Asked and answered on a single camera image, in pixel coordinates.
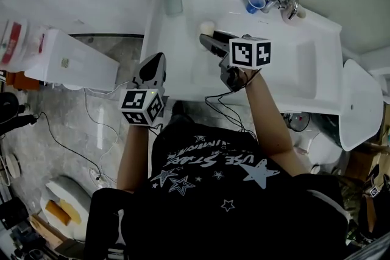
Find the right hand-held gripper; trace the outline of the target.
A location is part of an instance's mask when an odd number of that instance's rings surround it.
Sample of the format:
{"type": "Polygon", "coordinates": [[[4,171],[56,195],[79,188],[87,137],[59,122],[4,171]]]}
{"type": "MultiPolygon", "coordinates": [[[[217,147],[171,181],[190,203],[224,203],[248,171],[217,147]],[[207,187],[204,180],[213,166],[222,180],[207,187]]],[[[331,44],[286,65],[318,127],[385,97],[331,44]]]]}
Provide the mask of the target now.
{"type": "Polygon", "coordinates": [[[271,64],[271,41],[246,35],[235,37],[232,34],[214,31],[213,37],[200,34],[199,41],[203,47],[214,55],[221,57],[220,78],[230,91],[237,92],[248,81],[240,72],[243,69],[258,71],[271,64]]]}

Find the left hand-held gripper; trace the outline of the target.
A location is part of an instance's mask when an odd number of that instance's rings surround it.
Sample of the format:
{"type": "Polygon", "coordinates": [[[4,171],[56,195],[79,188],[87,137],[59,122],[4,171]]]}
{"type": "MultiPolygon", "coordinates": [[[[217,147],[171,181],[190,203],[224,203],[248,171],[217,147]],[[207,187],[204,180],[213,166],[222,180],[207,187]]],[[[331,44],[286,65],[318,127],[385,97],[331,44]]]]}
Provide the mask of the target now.
{"type": "Polygon", "coordinates": [[[136,68],[130,87],[122,90],[119,110],[130,125],[151,127],[163,109],[166,57],[159,52],[136,68]]]}

